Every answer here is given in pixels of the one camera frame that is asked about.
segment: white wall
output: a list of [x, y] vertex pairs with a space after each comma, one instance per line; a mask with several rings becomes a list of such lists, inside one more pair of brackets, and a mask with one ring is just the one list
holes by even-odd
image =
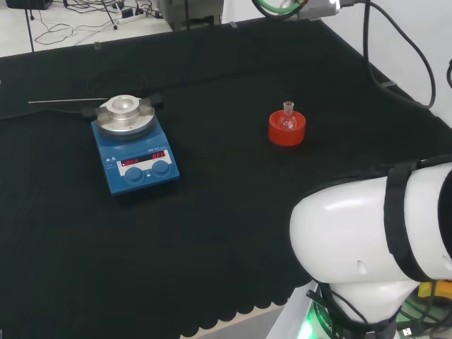
[[[452, 0], [373, 0], [385, 9], [423, 51], [436, 79], [432, 112], [452, 126], [452, 88], [446, 82], [452, 59]], [[251, 0], [225, 0], [223, 21], [259, 17]], [[323, 21], [362, 54], [364, 5], [344, 8]], [[369, 55], [371, 62], [416, 101], [429, 102], [430, 81], [415, 50], [374, 8], [371, 9]]]

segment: green light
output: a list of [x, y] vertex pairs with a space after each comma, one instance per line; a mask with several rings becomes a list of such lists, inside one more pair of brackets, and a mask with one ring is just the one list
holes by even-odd
[[311, 339], [312, 326], [308, 321], [305, 321], [298, 332], [297, 339]]
[[308, 317], [306, 317], [306, 320], [302, 324], [302, 327], [298, 332], [297, 339], [317, 339], [317, 336], [314, 333], [311, 325], [312, 311], [313, 309], [309, 312]]

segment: black cloth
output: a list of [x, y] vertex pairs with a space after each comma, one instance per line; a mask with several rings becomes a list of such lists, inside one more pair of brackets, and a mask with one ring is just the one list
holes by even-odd
[[[308, 189], [452, 151], [447, 125], [376, 90], [362, 57], [320, 22], [257, 20], [14, 56], [0, 67], [1, 114], [85, 97], [87, 80], [105, 71], [141, 72], [162, 91], [158, 117], [181, 172], [113, 198], [80, 117], [0, 121], [8, 339], [173, 339], [282, 304], [310, 280], [288, 234]], [[307, 118], [293, 148], [267, 138], [268, 117], [286, 100]]]

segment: small glass vial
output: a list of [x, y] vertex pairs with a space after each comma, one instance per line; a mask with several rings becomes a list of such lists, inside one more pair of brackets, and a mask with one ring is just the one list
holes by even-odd
[[278, 120], [278, 127], [284, 130], [291, 130], [297, 127], [297, 119], [294, 115], [294, 103], [292, 101], [284, 102], [284, 113]]

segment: blue knob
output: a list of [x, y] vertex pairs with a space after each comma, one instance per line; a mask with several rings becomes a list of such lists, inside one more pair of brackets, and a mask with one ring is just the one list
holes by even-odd
[[143, 172], [137, 167], [130, 167], [126, 171], [126, 180], [132, 184], [137, 184], [143, 180]]
[[167, 175], [170, 171], [170, 166], [166, 161], [158, 160], [154, 162], [153, 165], [153, 172], [155, 175], [158, 175], [159, 177], [163, 177], [164, 175]]

